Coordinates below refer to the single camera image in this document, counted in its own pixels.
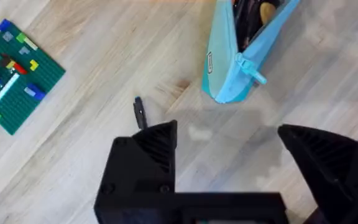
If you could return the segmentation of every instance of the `blue pencil case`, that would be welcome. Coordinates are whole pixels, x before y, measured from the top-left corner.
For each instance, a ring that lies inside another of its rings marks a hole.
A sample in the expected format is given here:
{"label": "blue pencil case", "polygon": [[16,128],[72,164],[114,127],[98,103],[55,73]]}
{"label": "blue pencil case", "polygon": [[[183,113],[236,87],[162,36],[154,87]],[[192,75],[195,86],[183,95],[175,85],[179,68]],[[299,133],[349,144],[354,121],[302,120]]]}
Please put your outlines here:
{"label": "blue pencil case", "polygon": [[272,20],[239,52],[231,0],[217,0],[205,58],[202,89],[218,103],[242,101],[255,81],[266,84],[259,73],[280,29],[300,0],[285,0]]}

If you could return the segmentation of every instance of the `wood grain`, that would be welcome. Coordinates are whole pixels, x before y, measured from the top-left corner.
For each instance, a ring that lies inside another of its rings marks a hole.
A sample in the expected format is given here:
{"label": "wood grain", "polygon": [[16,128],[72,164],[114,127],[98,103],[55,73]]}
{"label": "wood grain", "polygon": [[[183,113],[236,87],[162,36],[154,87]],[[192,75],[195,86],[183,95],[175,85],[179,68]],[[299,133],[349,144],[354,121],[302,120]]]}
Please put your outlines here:
{"label": "wood grain", "polygon": [[0,223],[96,223],[112,140],[177,119],[177,190],[280,191],[292,223],[315,202],[277,126],[358,138],[358,2],[304,0],[245,102],[201,90],[214,1],[0,0],[67,73],[23,127],[0,128]]}

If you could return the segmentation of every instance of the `lego baseplate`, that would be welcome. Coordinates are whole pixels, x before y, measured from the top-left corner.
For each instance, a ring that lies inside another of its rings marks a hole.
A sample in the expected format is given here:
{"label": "lego baseplate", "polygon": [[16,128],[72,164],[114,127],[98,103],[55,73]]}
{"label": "lego baseplate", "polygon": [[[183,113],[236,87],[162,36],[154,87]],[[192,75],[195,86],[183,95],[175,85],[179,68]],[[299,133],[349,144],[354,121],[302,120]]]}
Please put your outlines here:
{"label": "lego baseplate", "polygon": [[65,70],[13,23],[0,24],[0,125],[14,134]]}

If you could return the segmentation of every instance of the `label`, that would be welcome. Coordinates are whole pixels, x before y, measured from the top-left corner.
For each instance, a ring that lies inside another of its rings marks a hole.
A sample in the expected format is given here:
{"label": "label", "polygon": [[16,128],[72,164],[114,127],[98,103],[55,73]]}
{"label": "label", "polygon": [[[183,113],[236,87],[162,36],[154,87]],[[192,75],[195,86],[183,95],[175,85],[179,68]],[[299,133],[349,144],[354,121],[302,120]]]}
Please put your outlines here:
{"label": "label", "polygon": [[212,66],[212,52],[208,53],[208,74],[211,74],[213,71]]}

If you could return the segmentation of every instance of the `zipper pull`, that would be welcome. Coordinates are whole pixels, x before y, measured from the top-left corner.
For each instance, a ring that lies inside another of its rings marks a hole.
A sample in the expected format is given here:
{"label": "zipper pull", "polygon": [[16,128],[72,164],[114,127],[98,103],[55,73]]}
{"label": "zipper pull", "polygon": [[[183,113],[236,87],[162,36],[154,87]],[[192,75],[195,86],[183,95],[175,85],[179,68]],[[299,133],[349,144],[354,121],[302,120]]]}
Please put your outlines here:
{"label": "zipper pull", "polygon": [[236,54],[236,62],[241,67],[242,72],[254,77],[260,84],[264,85],[267,83],[266,78],[256,69],[255,63],[245,59],[242,53]]}

